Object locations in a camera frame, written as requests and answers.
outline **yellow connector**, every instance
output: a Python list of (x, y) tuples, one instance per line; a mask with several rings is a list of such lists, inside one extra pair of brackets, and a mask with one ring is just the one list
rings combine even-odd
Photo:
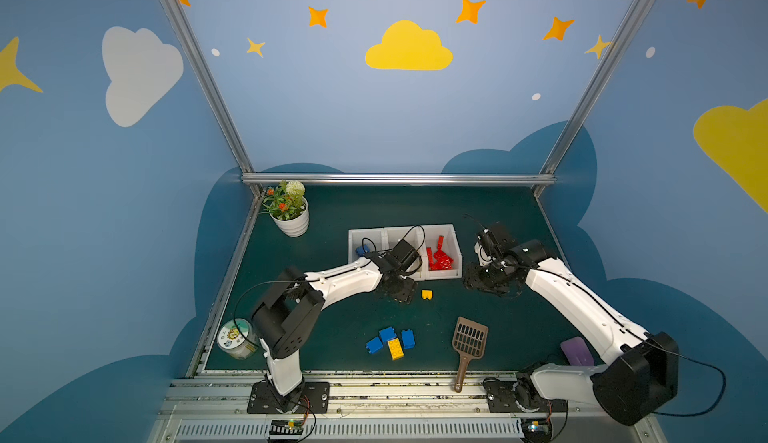
[(402, 358), (402, 346), (397, 338), (389, 340), (389, 352), (392, 353), (392, 360)]

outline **white cloud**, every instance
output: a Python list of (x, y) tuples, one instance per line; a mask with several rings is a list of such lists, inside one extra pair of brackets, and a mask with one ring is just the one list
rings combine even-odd
[(142, 28), (136, 33), (114, 26), (101, 42), (104, 67), (112, 83), (107, 89), (107, 111), (119, 126), (133, 126), (184, 72), (175, 46), (163, 44)]

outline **white flower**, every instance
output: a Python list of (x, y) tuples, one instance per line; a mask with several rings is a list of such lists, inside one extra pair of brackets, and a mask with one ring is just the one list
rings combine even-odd
[(304, 185), (301, 184), (301, 181), (289, 181), (286, 185), (286, 193), (301, 198), (304, 196)]

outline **potted plant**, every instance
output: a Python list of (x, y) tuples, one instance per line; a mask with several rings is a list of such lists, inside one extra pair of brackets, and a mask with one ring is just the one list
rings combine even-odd
[(300, 237), (310, 227), (310, 207), (299, 181), (281, 181), (277, 187), (267, 188), (262, 204), (289, 237)]

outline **round container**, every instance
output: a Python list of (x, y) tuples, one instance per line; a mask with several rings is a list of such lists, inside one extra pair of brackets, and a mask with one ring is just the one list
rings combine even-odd
[(256, 348), (245, 340), (253, 334), (253, 329), (248, 320), (238, 318), (236, 321), (237, 326), (233, 320), (224, 323), (216, 336), (216, 343), (233, 358), (246, 359), (256, 351)]
[(275, 222), (278, 228), (283, 230), (283, 233), (289, 237), (301, 237), (306, 230), (310, 227), (310, 204), (306, 201), (306, 198), (302, 196), (304, 200), (304, 212), (294, 219), (288, 221), (280, 221), (275, 219), (272, 215), (270, 217)]

